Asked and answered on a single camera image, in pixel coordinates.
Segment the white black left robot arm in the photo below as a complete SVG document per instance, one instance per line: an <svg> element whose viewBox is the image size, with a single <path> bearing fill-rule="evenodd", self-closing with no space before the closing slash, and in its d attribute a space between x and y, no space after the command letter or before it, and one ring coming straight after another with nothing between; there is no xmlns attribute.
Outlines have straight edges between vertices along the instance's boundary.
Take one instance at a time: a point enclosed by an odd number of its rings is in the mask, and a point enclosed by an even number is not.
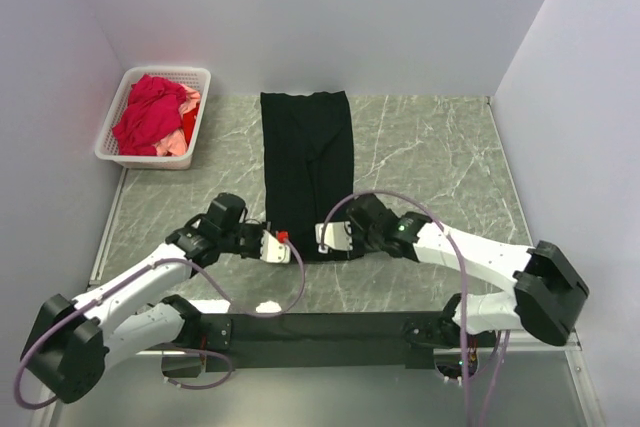
<svg viewBox="0 0 640 427"><path fill-rule="evenodd" d="M30 372L55 399L73 403L118 363L148 348L169 345L198 357L219 357L230 327L214 328L202 312L169 289L203 274L223 254L281 261L288 257L267 224L245 219L240 197L222 193L206 212L174 230L144 260L107 283L73 299L56 294L40 308L20 358L14 398L35 409L21 393Z"/></svg>

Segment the orange red t shirt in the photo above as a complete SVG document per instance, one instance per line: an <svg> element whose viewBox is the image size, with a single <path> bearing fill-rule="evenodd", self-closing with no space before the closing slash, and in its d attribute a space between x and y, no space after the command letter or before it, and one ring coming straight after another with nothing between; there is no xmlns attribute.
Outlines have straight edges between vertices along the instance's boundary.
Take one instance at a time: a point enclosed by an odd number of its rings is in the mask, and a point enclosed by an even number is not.
<svg viewBox="0 0 640 427"><path fill-rule="evenodd" d="M196 120L199 115L200 104L197 103L196 107L186 112L182 117L182 130L186 145L189 146L193 137Z"/></svg>

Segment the aluminium frame rail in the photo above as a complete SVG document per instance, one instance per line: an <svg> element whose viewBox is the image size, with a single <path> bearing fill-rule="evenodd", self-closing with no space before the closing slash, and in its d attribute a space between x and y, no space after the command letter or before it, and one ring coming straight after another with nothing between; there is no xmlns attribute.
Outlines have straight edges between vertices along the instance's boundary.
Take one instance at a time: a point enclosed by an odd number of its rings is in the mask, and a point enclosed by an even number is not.
<svg viewBox="0 0 640 427"><path fill-rule="evenodd" d="M589 288L553 243L493 241L451 228L414 203L403 215L383 203L383 191L352 193L314 227L321 255L377 253L455 270L494 286L467 287L439 311L383 313L250 312L236 304L205 313L172 288L205 275L224 254L271 264L301 262L288 232L246 218L242 198L218 195L204 213L173 231L144 260L72 299L55 295L40 308L20 357L54 401L70 404L109 369L149 350L163 353L163 376L184 390L201 372L223 379L236 368L402 365L432 369L439 350L459 356L441 365L444 378L468 388L479 373L477 351L496 360L510 335L523 331L552 346L570 344Z"/></svg>

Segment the black base crossbar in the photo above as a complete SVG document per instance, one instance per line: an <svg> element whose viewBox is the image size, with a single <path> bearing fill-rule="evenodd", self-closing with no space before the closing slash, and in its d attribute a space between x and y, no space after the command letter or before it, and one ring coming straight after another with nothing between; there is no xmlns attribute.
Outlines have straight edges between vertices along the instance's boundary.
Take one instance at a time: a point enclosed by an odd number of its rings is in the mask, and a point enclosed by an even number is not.
<svg viewBox="0 0 640 427"><path fill-rule="evenodd" d="M290 313L258 319L204 314L175 341L152 349L205 348L235 369L402 365L432 369L436 349L460 347L460 329L439 312Z"/></svg>

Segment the white plastic laundry basket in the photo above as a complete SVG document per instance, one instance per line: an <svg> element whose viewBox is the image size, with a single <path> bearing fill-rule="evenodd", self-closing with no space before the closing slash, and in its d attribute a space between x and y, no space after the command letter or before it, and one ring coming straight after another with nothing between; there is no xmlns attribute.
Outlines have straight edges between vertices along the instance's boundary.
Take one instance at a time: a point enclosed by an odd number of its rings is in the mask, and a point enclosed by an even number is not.
<svg viewBox="0 0 640 427"><path fill-rule="evenodd" d="M120 121L125 111L128 96L133 85L144 74L159 76L173 82L185 84L201 94L199 111L195 117L195 125L186 153L181 156L128 156L119 152L119 146L112 129ZM187 170L191 167L203 116L207 105L207 97L211 83L211 73L202 67L148 65L133 67L127 70L113 97L104 124L98 135L94 153L105 161L112 161L127 169L152 170Z"/></svg>

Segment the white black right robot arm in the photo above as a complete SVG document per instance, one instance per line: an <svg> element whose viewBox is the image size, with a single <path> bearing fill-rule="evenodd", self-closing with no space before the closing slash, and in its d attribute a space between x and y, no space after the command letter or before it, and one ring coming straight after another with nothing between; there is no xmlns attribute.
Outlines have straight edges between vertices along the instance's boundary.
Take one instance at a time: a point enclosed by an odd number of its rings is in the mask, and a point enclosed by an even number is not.
<svg viewBox="0 0 640 427"><path fill-rule="evenodd" d="M489 331L524 330L562 347L589 297L586 282L551 242L501 243L451 228L423 210L398 216L374 194L351 201L346 213L373 250L460 272L460 291L438 324L449 345Z"/></svg>

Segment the black t shirt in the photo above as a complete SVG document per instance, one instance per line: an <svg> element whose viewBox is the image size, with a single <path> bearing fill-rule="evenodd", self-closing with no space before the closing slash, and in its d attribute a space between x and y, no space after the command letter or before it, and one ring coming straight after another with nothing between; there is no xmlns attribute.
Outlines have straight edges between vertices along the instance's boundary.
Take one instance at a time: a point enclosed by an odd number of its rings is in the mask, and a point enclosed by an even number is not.
<svg viewBox="0 0 640 427"><path fill-rule="evenodd" d="M289 239L308 264L364 255L318 251L315 225L353 193L354 143L346 93L260 94L266 221Z"/></svg>

